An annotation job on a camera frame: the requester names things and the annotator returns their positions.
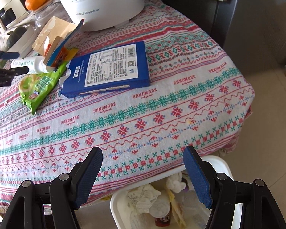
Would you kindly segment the white tissue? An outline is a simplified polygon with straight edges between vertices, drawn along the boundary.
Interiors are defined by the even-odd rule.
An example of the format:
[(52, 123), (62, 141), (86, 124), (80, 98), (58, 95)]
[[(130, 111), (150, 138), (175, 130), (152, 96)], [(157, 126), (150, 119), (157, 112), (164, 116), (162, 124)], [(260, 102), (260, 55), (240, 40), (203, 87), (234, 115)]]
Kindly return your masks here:
[(179, 172), (171, 175), (166, 180), (166, 187), (174, 193), (180, 193), (181, 191), (189, 191), (189, 178), (186, 173)]

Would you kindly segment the white nut snack wrapper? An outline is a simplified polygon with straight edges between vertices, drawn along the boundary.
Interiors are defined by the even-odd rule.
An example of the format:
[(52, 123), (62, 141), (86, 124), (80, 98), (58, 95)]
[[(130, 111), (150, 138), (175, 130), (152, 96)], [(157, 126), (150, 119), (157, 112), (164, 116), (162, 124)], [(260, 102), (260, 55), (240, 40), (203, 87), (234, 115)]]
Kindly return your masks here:
[(186, 222), (184, 219), (182, 206), (177, 202), (174, 194), (170, 190), (166, 190), (166, 191), (169, 196), (170, 203), (171, 203), (172, 214), (173, 214), (174, 220), (178, 224), (179, 228), (186, 228)]

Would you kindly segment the green snack bag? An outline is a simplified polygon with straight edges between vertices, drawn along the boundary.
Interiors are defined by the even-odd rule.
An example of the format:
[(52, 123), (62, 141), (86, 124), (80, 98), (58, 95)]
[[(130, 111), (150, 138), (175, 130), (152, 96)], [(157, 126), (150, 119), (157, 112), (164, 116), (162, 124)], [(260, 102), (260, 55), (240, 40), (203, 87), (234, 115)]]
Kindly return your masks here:
[(54, 89), (59, 79), (67, 69), (68, 61), (64, 61), (56, 71), (42, 74), (26, 75), (19, 84), (19, 93), (22, 103), (27, 106), (32, 115), (39, 105)]

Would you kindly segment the dark grey refrigerator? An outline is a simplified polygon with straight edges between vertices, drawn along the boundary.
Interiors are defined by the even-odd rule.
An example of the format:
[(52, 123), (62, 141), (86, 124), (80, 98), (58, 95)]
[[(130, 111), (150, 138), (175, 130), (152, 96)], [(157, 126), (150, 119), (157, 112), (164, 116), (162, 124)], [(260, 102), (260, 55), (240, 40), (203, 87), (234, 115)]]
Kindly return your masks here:
[(286, 0), (162, 0), (211, 36), (244, 75), (286, 65)]

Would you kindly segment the white trash bin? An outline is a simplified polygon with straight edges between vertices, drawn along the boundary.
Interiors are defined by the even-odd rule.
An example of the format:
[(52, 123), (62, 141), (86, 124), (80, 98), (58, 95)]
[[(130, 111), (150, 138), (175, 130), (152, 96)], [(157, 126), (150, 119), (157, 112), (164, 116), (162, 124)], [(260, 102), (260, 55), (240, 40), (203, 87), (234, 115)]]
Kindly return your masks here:
[(110, 211), (117, 228), (205, 228), (211, 212), (183, 165), (116, 192)]

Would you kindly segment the patterned handmade tablecloth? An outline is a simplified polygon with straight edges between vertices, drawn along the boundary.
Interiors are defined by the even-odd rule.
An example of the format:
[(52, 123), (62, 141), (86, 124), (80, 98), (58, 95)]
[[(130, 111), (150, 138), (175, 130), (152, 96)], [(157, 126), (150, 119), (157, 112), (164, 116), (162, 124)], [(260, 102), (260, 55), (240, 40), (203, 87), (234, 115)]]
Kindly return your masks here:
[(123, 27), (79, 33), (79, 55), (144, 41), (151, 85), (59, 98), (57, 85), (35, 114), (16, 77), (0, 87), (0, 211), (20, 183), (69, 172), (94, 146), (103, 165), (89, 202), (178, 166), (186, 146), (201, 155), (234, 149), (255, 92), (225, 51), (161, 0)]

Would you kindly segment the white labelled plastic bottle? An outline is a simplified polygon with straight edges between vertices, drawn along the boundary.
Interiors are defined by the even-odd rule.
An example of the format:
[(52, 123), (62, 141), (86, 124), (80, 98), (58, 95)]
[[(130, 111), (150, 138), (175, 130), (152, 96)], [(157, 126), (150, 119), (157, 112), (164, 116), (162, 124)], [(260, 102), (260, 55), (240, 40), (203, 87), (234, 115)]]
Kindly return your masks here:
[(44, 60), (45, 57), (41, 55), (26, 58), (17, 58), (12, 60), (11, 68), (28, 67), (29, 74), (42, 74), (53, 72), (56, 68), (47, 66), (46, 64), (44, 64)]

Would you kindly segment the silver white wrapper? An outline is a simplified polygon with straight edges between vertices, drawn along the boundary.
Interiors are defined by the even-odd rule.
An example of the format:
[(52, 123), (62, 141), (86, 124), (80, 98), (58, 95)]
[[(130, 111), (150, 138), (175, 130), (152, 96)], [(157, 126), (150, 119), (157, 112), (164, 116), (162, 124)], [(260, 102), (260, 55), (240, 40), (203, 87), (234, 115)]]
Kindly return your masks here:
[(146, 214), (161, 194), (151, 184), (146, 184), (128, 191), (126, 197), (138, 214)]

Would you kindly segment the red cartoon snack can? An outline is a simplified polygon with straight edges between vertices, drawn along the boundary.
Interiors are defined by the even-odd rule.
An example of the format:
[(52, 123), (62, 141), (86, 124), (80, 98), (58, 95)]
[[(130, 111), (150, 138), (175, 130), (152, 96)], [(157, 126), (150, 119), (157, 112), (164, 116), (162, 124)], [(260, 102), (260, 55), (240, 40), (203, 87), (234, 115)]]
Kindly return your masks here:
[(167, 214), (166, 216), (162, 218), (155, 218), (155, 225), (157, 227), (167, 227), (170, 226), (171, 222), (171, 215)]

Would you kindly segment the glass jar with lid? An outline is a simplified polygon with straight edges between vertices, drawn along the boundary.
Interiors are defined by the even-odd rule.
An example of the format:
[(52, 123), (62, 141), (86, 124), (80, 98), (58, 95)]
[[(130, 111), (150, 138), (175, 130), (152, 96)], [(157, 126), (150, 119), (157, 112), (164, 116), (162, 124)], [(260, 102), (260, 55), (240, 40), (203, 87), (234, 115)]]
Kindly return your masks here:
[(62, 5), (59, 0), (47, 1), (44, 5), (33, 12), (35, 16), (35, 30), (40, 32), (46, 23), (53, 17), (59, 17)]

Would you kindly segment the large white plastic bottle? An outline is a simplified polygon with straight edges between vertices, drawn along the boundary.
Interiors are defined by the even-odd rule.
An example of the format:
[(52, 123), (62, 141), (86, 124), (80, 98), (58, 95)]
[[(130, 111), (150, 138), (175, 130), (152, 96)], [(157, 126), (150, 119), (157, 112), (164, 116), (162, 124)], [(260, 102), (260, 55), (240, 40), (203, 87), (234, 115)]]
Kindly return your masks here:
[(154, 218), (163, 218), (169, 214), (170, 201), (167, 196), (159, 196), (149, 209), (149, 214)]

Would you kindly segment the white bowl with avocado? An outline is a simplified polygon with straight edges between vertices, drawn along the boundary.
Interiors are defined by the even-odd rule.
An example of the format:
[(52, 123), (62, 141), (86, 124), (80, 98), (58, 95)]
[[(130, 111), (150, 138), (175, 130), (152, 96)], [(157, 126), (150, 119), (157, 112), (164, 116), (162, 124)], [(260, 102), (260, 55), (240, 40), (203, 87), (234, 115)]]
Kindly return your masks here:
[(20, 58), (26, 57), (31, 52), (37, 36), (38, 32), (32, 27), (17, 27), (9, 32), (6, 42), (7, 52), (18, 52)]

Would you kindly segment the blue biscuit box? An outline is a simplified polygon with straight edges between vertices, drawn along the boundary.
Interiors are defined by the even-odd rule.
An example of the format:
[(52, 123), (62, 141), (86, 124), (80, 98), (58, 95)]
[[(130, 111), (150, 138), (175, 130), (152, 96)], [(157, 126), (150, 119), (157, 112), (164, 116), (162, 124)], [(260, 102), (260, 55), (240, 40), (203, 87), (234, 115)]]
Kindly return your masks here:
[(65, 99), (148, 87), (151, 84), (144, 41), (89, 53), (72, 59), (59, 80)]

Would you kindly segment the torn brown orange carton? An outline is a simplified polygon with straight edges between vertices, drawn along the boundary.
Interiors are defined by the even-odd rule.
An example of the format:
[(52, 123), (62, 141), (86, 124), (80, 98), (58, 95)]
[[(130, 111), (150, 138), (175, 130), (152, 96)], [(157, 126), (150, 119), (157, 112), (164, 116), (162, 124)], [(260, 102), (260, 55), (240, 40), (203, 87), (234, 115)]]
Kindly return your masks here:
[(33, 50), (45, 57), (45, 65), (57, 67), (76, 55), (78, 48), (73, 47), (72, 40), (79, 33), (84, 21), (81, 19), (75, 25), (58, 17), (51, 17), (32, 45)]

